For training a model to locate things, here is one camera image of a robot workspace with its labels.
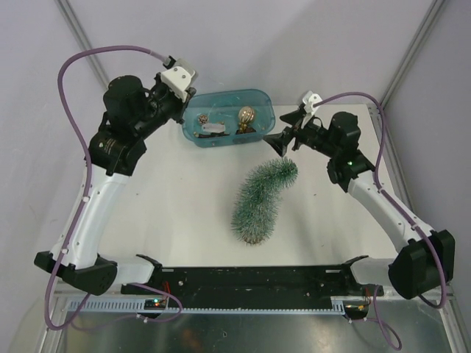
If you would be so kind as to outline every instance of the metal frame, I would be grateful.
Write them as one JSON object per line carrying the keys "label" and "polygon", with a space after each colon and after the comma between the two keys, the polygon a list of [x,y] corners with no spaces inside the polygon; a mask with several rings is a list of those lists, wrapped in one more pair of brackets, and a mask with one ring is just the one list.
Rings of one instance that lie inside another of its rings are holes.
{"label": "metal frame", "polygon": [[[55,3],[64,17],[65,22],[67,23],[68,28],[71,30],[72,35],[75,38],[75,41],[80,47],[80,50],[89,50],[92,49],[90,40],[88,39],[85,30],[82,27],[77,15],[74,12],[74,9],[68,2],[68,0],[55,0]],[[99,84],[102,86],[103,90],[107,90],[108,83],[110,79],[106,74],[105,69],[103,68],[102,63],[96,55],[91,55],[86,57],[90,69],[98,80]]]}
{"label": "metal frame", "polygon": [[[77,15],[75,14],[72,6],[68,0],[55,0],[57,7],[62,13],[65,22],[67,23],[69,29],[71,30],[77,44],[82,50],[88,50],[92,48],[91,42],[88,36],[85,33]],[[428,12],[426,13],[422,23],[419,26],[411,44],[406,50],[406,53],[401,60],[397,70],[395,71],[391,82],[388,84],[385,93],[380,100],[381,104],[385,107],[393,97],[397,88],[400,86],[401,82],[404,80],[404,77],[408,73],[408,70],[414,63],[415,58],[419,54],[421,48],[426,42],[429,34],[431,33],[432,28],[437,22],[437,19],[442,14],[443,9],[445,8],[448,0],[433,0],[430,5]],[[96,56],[91,56],[87,58],[88,64],[91,67],[91,70],[98,80],[99,84],[104,90],[107,89],[109,78],[103,68],[103,65],[100,63],[99,59]],[[372,118],[373,126],[378,137],[380,137],[380,119],[378,115],[378,110],[374,106],[369,106],[369,114]],[[399,158],[395,151],[394,145],[391,142],[389,131],[386,129],[386,150],[384,158],[386,161],[386,167],[388,168],[394,192],[397,196],[412,210],[414,205],[409,193],[407,190],[406,181],[403,174],[403,169],[401,168]],[[57,292],[54,296],[55,304],[52,313],[52,319],[54,322],[61,322],[65,320],[67,313],[68,300],[75,296],[79,295],[77,290],[70,288],[68,285],[59,284],[57,286]],[[437,293],[432,293],[431,297],[435,297]],[[114,292],[109,292],[105,294],[100,299],[96,300],[110,300],[110,298],[116,298],[121,296]],[[445,330],[450,342],[453,352],[469,352],[471,349],[470,338],[467,334],[466,329],[464,328],[464,322],[462,321],[461,314],[458,309],[456,300],[453,298],[453,293],[449,293],[450,301],[447,303],[446,307],[441,311],[442,320],[445,326]],[[398,296],[395,296],[393,293],[386,291],[385,296],[380,298],[380,300],[400,300]],[[40,342],[38,347],[38,352],[55,352],[57,345],[60,340],[60,332],[45,331],[43,340]]]}
{"label": "metal frame", "polygon": [[432,4],[428,8],[425,17],[422,19],[422,22],[419,25],[419,29],[416,31],[414,38],[412,38],[412,41],[409,44],[404,57],[402,58],[394,75],[392,75],[391,82],[388,84],[388,87],[381,97],[380,102],[384,108],[386,108],[389,101],[391,100],[391,97],[396,92],[396,89],[398,89],[409,69],[414,64],[417,55],[420,53],[420,50],[427,41],[427,38],[434,28],[436,21],[439,19],[448,2],[449,0],[433,0]]}

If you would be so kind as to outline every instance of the gold ornament ball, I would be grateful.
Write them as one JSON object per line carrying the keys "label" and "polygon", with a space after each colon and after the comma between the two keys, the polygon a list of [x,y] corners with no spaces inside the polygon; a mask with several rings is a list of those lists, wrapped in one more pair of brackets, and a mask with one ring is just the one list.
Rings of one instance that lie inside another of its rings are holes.
{"label": "gold ornament ball", "polygon": [[243,107],[238,112],[238,119],[243,124],[250,124],[255,119],[255,110],[252,107]]}

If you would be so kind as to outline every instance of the white bracket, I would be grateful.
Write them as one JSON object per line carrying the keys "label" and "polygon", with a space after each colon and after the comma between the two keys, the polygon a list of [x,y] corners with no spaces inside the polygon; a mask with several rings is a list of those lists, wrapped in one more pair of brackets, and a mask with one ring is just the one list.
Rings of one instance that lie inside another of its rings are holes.
{"label": "white bracket", "polygon": [[313,93],[312,90],[308,91],[302,98],[302,103],[304,103],[304,111],[306,111],[306,118],[310,119],[314,116],[319,107],[314,105],[320,103],[322,98],[319,94]]}
{"label": "white bracket", "polygon": [[187,89],[197,77],[198,73],[184,59],[178,59],[172,68],[160,73],[162,82],[183,102],[188,98]]}

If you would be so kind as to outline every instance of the cable connector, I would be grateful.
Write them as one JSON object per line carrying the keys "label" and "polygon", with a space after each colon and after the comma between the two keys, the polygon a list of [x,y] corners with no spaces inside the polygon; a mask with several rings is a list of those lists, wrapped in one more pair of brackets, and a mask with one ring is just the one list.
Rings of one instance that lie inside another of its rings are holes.
{"label": "cable connector", "polygon": [[308,91],[302,98],[302,103],[304,104],[304,111],[306,111],[306,118],[308,120],[314,116],[319,107],[314,107],[315,104],[318,104],[322,101],[322,98],[319,94],[313,93],[312,90]]}
{"label": "cable connector", "polygon": [[163,67],[167,69],[173,68],[176,62],[177,61],[171,55],[169,55],[169,57],[167,57],[167,59],[163,62]]}

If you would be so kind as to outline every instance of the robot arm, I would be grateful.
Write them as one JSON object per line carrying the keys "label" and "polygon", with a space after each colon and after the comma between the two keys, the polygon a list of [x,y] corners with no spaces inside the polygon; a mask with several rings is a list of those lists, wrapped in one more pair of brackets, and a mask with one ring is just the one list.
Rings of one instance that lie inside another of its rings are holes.
{"label": "robot arm", "polygon": [[[367,276],[356,278],[358,282],[392,284],[396,291],[406,299],[414,298],[440,284],[439,273],[431,252],[424,240],[415,231],[419,227],[435,248],[445,273],[446,281],[453,278],[455,241],[446,230],[436,232],[430,225],[413,214],[397,197],[387,199],[375,184],[375,167],[358,149],[361,131],[358,118],[350,113],[336,113],[328,129],[314,123],[315,103],[320,97],[308,93],[299,109],[280,117],[288,126],[280,134],[267,135],[263,139],[283,157],[288,145],[295,139],[293,150],[306,145],[330,158],[327,173],[333,184],[339,184],[345,193],[359,201],[383,227],[399,253],[393,260],[366,259],[355,264],[368,275],[380,273],[374,280]],[[406,217],[392,206],[392,201],[414,219],[410,226]]]}
{"label": "robot arm", "polygon": [[87,293],[98,296],[111,285],[146,283],[155,267],[160,266],[141,255],[104,258],[98,255],[98,249],[113,206],[146,151],[144,140],[170,119],[181,124],[183,112],[196,93],[191,85],[197,73],[187,62],[171,58],[166,68],[157,74],[150,90],[143,88],[135,76],[118,77],[109,84],[103,98],[107,111],[88,148],[91,189],[71,241],[62,250],[65,233],[82,201],[85,177],[64,233],[50,252],[36,255],[35,265],[50,273],[63,252],[58,276]]}

